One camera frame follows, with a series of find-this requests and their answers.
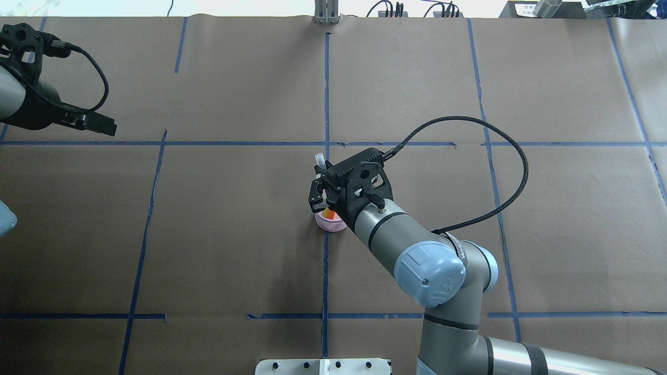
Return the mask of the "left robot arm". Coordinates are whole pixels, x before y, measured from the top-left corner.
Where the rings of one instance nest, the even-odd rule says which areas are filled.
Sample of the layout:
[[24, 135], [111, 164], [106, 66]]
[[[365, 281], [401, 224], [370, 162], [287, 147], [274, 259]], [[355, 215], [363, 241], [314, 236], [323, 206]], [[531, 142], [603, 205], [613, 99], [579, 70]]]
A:
[[24, 130], [44, 130], [57, 124], [112, 137], [117, 131], [117, 125], [111, 117], [96, 112], [74, 113], [48, 104], [19, 83], [5, 67], [2, 67], [1, 73], [1, 120], [4, 124]]

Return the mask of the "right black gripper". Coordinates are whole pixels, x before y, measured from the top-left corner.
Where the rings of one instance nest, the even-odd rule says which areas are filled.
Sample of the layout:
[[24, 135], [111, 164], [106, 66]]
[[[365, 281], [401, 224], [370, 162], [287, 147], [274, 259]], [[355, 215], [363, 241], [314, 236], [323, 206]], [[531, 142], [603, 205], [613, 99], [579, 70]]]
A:
[[361, 180], [345, 180], [343, 184], [331, 180], [333, 166], [330, 161], [314, 166], [316, 180], [311, 182], [308, 193], [310, 210], [313, 214], [316, 214], [329, 207], [340, 216], [352, 232], [356, 232], [356, 221], [365, 207], [365, 198], [362, 194], [357, 196], [355, 192], [363, 190], [363, 183]]

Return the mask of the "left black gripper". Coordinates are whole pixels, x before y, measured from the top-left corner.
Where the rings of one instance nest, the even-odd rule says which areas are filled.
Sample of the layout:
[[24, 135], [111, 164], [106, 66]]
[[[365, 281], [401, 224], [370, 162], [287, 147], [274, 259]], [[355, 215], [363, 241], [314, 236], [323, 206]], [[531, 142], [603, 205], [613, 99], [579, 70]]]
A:
[[57, 124], [110, 137], [117, 131], [113, 118], [95, 112], [76, 114], [70, 124], [66, 123], [64, 110], [49, 105], [15, 78], [5, 79], [5, 123], [24, 130], [43, 130]]

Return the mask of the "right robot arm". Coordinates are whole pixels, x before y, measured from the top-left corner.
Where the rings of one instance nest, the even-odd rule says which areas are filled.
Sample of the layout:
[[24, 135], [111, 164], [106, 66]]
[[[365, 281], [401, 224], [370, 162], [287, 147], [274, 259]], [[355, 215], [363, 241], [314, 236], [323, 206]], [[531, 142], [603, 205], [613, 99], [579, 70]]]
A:
[[333, 165], [317, 154], [308, 201], [314, 212], [336, 212], [398, 287], [424, 307], [417, 374], [660, 374], [482, 335], [482, 296], [499, 273], [493, 254], [426, 230], [393, 201], [380, 162]]

